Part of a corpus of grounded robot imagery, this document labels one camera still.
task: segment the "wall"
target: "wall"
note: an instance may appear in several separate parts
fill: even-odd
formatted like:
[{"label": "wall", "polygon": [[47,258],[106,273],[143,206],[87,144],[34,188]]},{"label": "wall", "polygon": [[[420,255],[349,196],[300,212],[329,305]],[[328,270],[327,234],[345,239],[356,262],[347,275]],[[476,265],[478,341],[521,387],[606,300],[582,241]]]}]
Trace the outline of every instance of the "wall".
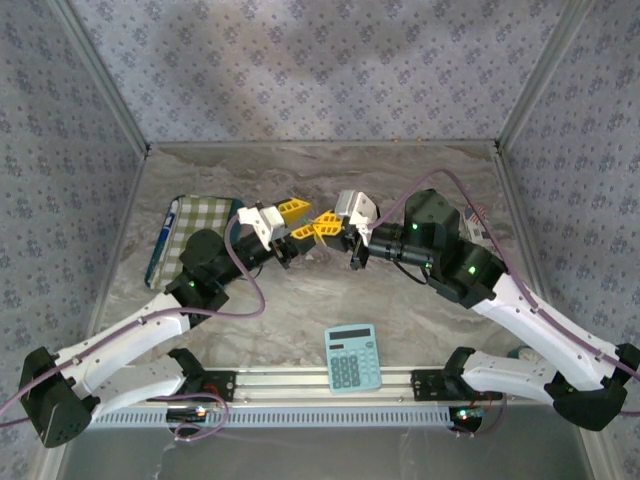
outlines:
[{"label": "wall", "polygon": [[[137,159],[46,4],[0,18],[2,403],[25,355],[83,336]],[[0,479],[26,478],[36,441],[0,430]]]},{"label": "wall", "polygon": [[73,0],[149,141],[496,138],[564,0]]},{"label": "wall", "polygon": [[[640,6],[598,1],[509,152],[553,296],[640,345]],[[640,407],[638,383],[630,397]],[[612,431],[640,478],[640,422]]]}]

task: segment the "gray marble table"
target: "gray marble table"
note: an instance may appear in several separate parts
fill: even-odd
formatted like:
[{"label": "gray marble table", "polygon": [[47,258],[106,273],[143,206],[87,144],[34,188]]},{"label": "gray marble table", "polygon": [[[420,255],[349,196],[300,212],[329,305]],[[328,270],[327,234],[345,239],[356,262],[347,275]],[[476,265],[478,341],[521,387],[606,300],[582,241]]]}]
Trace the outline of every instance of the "gray marble table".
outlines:
[{"label": "gray marble table", "polygon": [[[108,292],[100,326],[135,311],[154,295],[144,272],[169,202],[180,194],[238,197],[268,204],[296,196],[312,214],[335,206],[343,189],[365,191],[386,211],[422,172],[447,166],[486,207],[507,251],[523,265],[512,221],[486,148],[384,147],[184,147],[154,149],[147,160],[126,231],[126,244]],[[458,208],[465,202],[443,176],[429,181]],[[268,264],[258,279],[266,313],[253,320],[211,318],[151,352],[188,347],[208,367],[320,366],[323,332],[349,323],[376,326],[382,365],[443,364],[458,346],[504,354],[520,342],[495,323],[411,282],[388,262],[372,259],[353,272],[349,255],[321,246],[291,268]],[[256,307],[246,282],[228,288],[225,311]]]}]

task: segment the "light blue calculator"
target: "light blue calculator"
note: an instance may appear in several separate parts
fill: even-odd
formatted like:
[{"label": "light blue calculator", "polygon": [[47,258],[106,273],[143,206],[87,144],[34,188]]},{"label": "light blue calculator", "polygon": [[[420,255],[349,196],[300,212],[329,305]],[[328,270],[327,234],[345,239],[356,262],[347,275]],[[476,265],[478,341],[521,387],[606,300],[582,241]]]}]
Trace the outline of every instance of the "light blue calculator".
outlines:
[{"label": "light blue calculator", "polygon": [[333,393],[380,388],[380,362],[373,325],[345,325],[324,332]]}]

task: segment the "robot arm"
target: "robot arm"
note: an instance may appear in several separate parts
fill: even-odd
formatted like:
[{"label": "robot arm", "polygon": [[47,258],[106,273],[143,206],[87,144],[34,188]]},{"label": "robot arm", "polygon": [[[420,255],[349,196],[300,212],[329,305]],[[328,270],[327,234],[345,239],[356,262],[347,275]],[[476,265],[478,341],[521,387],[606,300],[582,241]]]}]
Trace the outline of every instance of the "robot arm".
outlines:
[{"label": "robot arm", "polygon": [[[247,270],[272,258],[287,268],[293,258],[310,250],[315,245],[312,239],[292,238],[284,228],[309,208],[306,202],[289,199],[272,207],[241,209],[240,222],[251,224],[254,231],[233,250]],[[205,371],[186,349],[172,350],[149,364],[127,366],[219,310],[228,300],[225,286],[242,275],[223,239],[212,230],[192,235],[180,261],[183,271],[165,292],[129,317],[55,355],[41,347],[26,357],[21,388],[60,369],[20,398],[46,447],[68,442],[91,421],[118,408],[158,396],[202,391]]]},{"label": "robot arm", "polygon": [[[418,191],[407,199],[403,224],[371,228],[378,210],[356,191],[341,193],[335,213],[342,228],[325,243],[351,251],[354,270],[364,268],[369,257],[418,266],[439,295],[498,322],[544,357],[533,363],[460,347],[443,371],[449,388],[531,398],[553,405],[564,418],[590,430],[601,430],[620,413],[627,394],[623,385],[630,376],[604,357],[637,370],[640,350],[597,338],[532,294],[538,304],[533,309],[498,257],[459,236],[459,212],[435,190]],[[565,336],[539,310],[599,353]]]}]

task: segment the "green checkered cloth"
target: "green checkered cloth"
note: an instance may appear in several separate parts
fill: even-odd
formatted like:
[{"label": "green checkered cloth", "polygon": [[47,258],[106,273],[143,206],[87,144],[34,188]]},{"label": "green checkered cloth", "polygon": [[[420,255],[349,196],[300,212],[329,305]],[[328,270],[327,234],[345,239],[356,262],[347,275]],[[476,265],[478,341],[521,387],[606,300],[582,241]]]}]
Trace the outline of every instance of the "green checkered cloth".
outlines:
[{"label": "green checkered cloth", "polygon": [[187,195],[178,199],[178,212],[166,240],[162,255],[149,279],[152,290],[163,290],[182,271],[179,257],[187,241],[203,228],[224,235],[233,200]]}]

